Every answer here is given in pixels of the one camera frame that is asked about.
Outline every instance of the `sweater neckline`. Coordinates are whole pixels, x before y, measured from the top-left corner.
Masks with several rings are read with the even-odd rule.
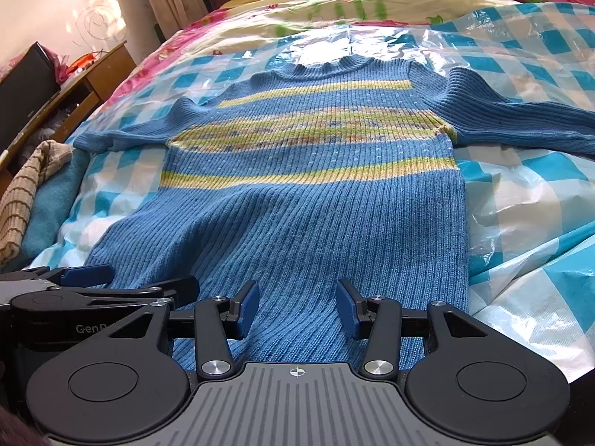
[[[282,80],[314,80],[340,75],[361,69],[368,65],[374,58],[361,55],[347,55],[334,62],[325,62],[324,64],[302,65],[285,64],[273,73]]]

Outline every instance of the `wall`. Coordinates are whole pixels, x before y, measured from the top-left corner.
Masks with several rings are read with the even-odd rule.
[[[36,40],[72,62],[122,40],[138,64],[159,46],[148,0],[0,0],[0,64]]]

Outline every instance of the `gray ribbed plate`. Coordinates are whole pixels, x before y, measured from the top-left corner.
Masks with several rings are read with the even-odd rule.
[[[127,446],[463,444],[420,421],[394,386],[361,379],[347,364],[248,363],[234,379],[201,385],[176,420]]]

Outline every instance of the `television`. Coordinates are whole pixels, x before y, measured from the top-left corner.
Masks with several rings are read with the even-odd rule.
[[[0,151],[59,91],[54,64],[36,42],[0,82]]]

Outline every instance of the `striped sweater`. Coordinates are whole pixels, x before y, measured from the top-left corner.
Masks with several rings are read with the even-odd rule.
[[[248,279],[261,306],[238,359],[356,362],[340,330],[338,278],[363,294],[424,308],[467,306],[465,187],[453,143],[496,141],[595,152],[595,114],[513,103],[477,74],[449,79],[415,62],[360,56],[287,65],[163,119],[86,132],[95,153],[165,143],[161,185],[113,224],[87,262],[111,263],[115,287],[193,274],[201,297]],[[403,345],[402,367],[422,354]],[[174,355],[193,366],[192,342]]]

